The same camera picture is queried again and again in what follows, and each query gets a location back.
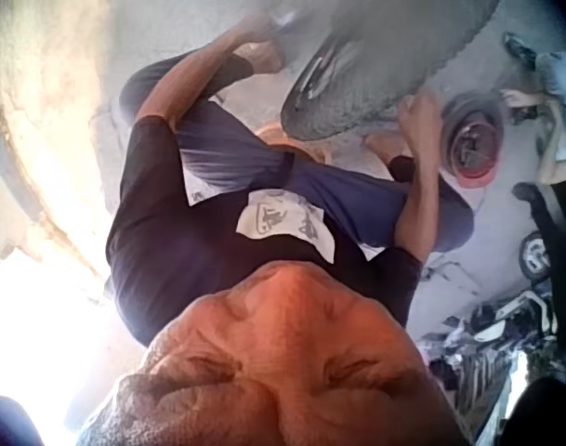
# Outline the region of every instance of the hand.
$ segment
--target hand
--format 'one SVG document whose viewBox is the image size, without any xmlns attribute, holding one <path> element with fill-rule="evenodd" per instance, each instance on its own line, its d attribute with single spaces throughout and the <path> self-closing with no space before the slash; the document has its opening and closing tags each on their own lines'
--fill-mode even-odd
<svg viewBox="0 0 566 446">
<path fill-rule="evenodd" d="M 240 21 L 230 32 L 239 46 L 260 44 L 274 36 L 276 25 L 269 15 L 254 14 Z"/>
<path fill-rule="evenodd" d="M 502 97 L 510 109 L 532 107 L 543 102 L 541 95 L 529 95 L 519 90 L 502 90 Z"/>
<path fill-rule="evenodd" d="M 410 106 L 408 99 L 403 99 L 398 108 L 398 122 L 415 161 L 420 166 L 439 169 L 443 120 L 433 93 L 426 89 L 419 91 Z"/>
</svg>

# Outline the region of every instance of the wheel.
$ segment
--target wheel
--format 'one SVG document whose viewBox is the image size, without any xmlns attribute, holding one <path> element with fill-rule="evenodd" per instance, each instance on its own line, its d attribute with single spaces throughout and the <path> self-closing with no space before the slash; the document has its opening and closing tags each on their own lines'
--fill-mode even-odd
<svg viewBox="0 0 566 446">
<path fill-rule="evenodd" d="M 391 109 L 479 33 L 499 0 L 385 0 L 353 30 L 334 32 L 300 74 L 283 105 L 292 138 L 346 131 Z"/>
<path fill-rule="evenodd" d="M 531 282 L 541 282 L 549 276 L 551 264 L 538 230 L 520 244 L 519 262 L 522 274 Z"/>
</svg>

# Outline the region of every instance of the black t-shirt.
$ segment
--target black t-shirt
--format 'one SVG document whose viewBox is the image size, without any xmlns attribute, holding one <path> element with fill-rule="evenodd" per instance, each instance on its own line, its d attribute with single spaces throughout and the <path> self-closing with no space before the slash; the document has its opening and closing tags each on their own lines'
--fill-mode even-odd
<svg viewBox="0 0 566 446">
<path fill-rule="evenodd" d="M 324 224 L 336 242 L 334 264 L 291 235 L 249 239 L 236 233 L 248 193 L 224 193 L 189 206 L 175 135 L 159 117 L 136 123 L 107 259 L 119 313 L 140 343 L 148 346 L 194 299 L 229 289 L 274 260 L 318 265 L 406 323 L 421 272 L 413 256 L 390 247 L 367 262 L 328 216 Z"/>
</svg>

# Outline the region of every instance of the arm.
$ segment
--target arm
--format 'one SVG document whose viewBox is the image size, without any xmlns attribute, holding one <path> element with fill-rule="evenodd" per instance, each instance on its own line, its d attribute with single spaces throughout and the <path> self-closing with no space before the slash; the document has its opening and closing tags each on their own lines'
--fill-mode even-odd
<svg viewBox="0 0 566 446">
<path fill-rule="evenodd" d="M 200 97 L 210 79 L 239 46 L 268 40 L 273 25 L 268 16 L 251 16 L 213 43 L 190 54 L 159 81 L 142 104 L 136 120 L 159 116 L 172 130 Z"/>
<path fill-rule="evenodd" d="M 566 181 L 566 161 L 557 161 L 559 142 L 561 134 L 565 131 L 565 123 L 559 102 L 551 98 L 547 100 L 547 105 L 553 115 L 554 127 L 539 165 L 538 179 L 543 184 L 558 184 Z"/>
<path fill-rule="evenodd" d="M 401 131 L 415 158 L 415 180 L 394 233 L 395 245 L 425 263 L 438 233 L 441 112 L 430 92 L 419 93 L 411 108 L 399 107 Z"/>
</svg>

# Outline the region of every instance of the person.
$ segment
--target person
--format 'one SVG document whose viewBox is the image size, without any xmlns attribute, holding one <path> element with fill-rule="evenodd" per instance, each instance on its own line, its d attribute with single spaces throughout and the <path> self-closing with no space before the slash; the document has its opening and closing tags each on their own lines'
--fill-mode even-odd
<svg viewBox="0 0 566 446">
<path fill-rule="evenodd" d="M 439 174 L 439 105 L 400 106 L 412 159 L 367 139 L 397 182 L 270 149 L 208 98 L 259 72 L 238 50 L 272 33 L 249 17 L 126 84 L 138 109 L 107 256 L 150 346 L 78 444 L 467 444 L 403 329 L 429 253 L 473 228 Z M 224 193 L 189 206 L 181 160 Z M 387 249 L 367 262 L 358 243 Z"/>
<path fill-rule="evenodd" d="M 548 185 L 562 183 L 566 181 L 566 51 L 537 54 L 513 33 L 505 34 L 504 44 L 524 67 L 539 73 L 545 89 L 533 94 L 503 90 L 506 104 L 515 110 L 547 105 L 553 118 L 553 130 L 541 157 L 538 181 Z"/>
</svg>

